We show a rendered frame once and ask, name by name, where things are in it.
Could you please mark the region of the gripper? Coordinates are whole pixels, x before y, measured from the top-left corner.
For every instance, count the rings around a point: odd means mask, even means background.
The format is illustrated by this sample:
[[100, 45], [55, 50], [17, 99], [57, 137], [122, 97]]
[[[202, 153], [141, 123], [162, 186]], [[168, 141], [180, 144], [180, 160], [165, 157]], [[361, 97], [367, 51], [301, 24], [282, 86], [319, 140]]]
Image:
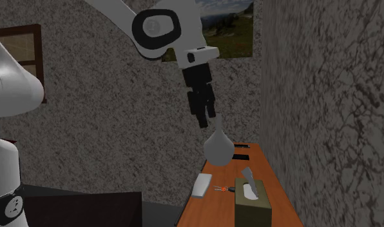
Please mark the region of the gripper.
[[215, 95], [211, 86], [212, 76], [208, 63], [182, 70], [185, 84], [192, 91], [187, 93], [189, 108], [200, 128], [207, 128], [206, 108], [209, 118], [215, 118]]

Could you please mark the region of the grey long-necked vase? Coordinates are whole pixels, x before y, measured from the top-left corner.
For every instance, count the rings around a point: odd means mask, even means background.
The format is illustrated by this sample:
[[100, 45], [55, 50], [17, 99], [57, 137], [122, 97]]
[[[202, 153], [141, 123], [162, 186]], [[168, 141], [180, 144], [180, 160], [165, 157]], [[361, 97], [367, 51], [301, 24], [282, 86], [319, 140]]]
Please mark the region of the grey long-necked vase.
[[226, 166], [235, 153], [233, 142], [222, 129], [222, 114], [218, 113], [215, 119], [215, 131], [204, 143], [204, 155], [214, 166]]

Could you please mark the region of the white flat remote control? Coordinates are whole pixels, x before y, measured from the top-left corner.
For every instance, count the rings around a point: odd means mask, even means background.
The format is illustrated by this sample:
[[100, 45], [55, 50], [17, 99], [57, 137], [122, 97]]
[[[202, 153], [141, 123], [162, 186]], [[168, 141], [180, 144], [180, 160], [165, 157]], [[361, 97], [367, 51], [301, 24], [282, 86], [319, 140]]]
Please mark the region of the white flat remote control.
[[195, 180], [191, 196], [202, 199], [210, 186], [212, 175], [209, 173], [200, 173]]

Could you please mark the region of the white tissue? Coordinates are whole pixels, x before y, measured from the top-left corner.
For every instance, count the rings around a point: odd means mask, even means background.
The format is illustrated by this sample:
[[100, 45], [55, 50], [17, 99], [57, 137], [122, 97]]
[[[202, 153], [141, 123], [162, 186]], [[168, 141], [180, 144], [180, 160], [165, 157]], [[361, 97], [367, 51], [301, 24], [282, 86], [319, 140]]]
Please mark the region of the white tissue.
[[257, 200], [258, 192], [250, 167], [247, 166], [246, 168], [244, 168], [242, 170], [242, 175], [245, 177], [245, 179], [247, 179], [247, 183], [243, 185], [244, 197], [249, 200]]

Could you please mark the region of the orange wooden table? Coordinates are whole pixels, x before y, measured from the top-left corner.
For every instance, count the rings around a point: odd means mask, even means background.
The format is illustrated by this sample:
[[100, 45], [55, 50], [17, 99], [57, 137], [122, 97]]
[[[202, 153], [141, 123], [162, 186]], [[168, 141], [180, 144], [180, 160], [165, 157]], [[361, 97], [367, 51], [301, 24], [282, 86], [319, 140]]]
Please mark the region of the orange wooden table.
[[246, 154], [248, 161], [233, 159], [227, 166], [213, 166], [206, 162], [202, 173], [212, 175], [211, 184], [203, 198], [190, 197], [177, 227], [234, 227], [235, 195], [216, 191], [215, 186], [234, 186], [242, 178], [242, 170], [250, 167], [255, 179], [263, 181], [272, 207], [271, 227], [304, 227], [288, 196], [275, 176], [259, 144], [236, 148], [235, 153]]

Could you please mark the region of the olive tissue box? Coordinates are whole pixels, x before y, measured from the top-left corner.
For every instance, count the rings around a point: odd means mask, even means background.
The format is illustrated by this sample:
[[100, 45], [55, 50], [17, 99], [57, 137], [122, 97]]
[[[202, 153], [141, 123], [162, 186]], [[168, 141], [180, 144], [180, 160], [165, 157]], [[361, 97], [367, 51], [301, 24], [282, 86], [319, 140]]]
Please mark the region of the olive tissue box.
[[254, 180], [258, 193], [255, 200], [245, 194], [253, 194], [248, 180], [235, 179], [235, 227], [271, 227], [272, 207], [263, 181]]

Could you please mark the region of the brown framed window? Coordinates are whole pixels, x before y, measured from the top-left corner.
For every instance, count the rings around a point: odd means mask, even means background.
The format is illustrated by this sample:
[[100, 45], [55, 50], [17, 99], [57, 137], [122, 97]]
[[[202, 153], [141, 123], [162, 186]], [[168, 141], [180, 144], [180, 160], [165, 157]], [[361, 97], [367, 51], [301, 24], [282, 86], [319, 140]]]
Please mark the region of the brown framed window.
[[44, 64], [41, 25], [0, 28], [0, 42], [19, 66], [44, 85]]

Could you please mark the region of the landscape wall picture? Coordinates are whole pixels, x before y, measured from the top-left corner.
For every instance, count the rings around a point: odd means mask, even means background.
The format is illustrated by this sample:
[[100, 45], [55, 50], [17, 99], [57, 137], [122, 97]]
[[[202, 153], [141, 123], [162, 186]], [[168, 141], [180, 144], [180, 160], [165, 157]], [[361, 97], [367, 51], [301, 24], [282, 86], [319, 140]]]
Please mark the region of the landscape wall picture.
[[254, 0], [195, 0], [202, 33], [219, 58], [253, 56]]

